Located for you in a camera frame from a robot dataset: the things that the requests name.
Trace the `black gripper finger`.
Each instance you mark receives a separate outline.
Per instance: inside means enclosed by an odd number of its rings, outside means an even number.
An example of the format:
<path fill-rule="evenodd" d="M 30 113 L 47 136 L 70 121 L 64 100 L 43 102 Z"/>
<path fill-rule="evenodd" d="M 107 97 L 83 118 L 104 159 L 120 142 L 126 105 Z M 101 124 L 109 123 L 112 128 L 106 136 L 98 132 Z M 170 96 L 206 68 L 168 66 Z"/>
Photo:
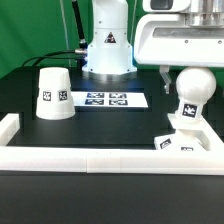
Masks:
<path fill-rule="evenodd" d="M 170 67 L 167 65 L 161 65 L 159 68 L 159 73 L 160 73 L 163 81 L 165 82 L 165 92 L 167 94 L 170 93 L 170 85 L 172 83 L 172 79 L 169 75 L 169 71 L 170 71 Z"/>

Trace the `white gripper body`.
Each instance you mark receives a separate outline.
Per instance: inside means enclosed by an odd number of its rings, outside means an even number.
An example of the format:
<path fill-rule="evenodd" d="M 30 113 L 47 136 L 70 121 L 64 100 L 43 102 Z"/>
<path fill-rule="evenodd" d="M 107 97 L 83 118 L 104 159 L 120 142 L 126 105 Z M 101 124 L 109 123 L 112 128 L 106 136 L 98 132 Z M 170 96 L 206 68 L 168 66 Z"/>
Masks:
<path fill-rule="evenodd" d="M 191 27 L 182 14 L 147 14 L 137 25 L 138 64 L 224 67 L 224 27 Z"/>

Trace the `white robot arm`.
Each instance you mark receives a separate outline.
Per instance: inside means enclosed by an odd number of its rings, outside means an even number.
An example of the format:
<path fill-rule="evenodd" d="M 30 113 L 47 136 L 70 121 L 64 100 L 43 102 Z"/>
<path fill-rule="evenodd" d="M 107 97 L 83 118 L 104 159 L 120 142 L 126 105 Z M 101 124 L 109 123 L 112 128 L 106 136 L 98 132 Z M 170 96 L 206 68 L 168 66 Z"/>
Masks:
<path fill-rule="evenodd" d="M 83 72 L 103 81 L 157 65 L 169 88 L 172 66 L 224 68 L 224 0 L 142 0 L 133 44 L 126 0 L 92 0 L 93 40 Z"/>

